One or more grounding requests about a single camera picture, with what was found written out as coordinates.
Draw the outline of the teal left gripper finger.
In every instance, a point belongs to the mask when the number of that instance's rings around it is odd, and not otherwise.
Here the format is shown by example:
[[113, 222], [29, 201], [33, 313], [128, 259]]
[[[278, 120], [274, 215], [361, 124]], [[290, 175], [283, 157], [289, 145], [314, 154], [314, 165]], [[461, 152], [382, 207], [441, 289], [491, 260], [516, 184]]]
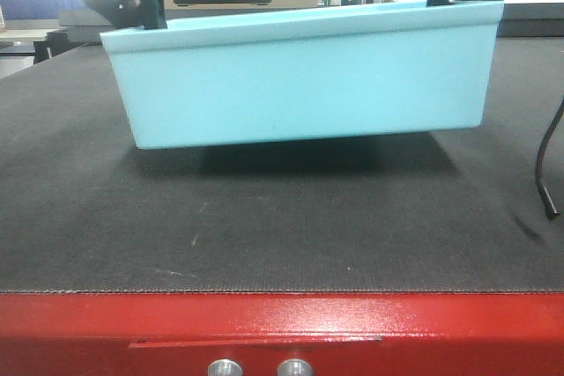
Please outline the teal left gripper finger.
[[145, 30], [167, 28], [164, 0], [140, 0], [139, 13]]

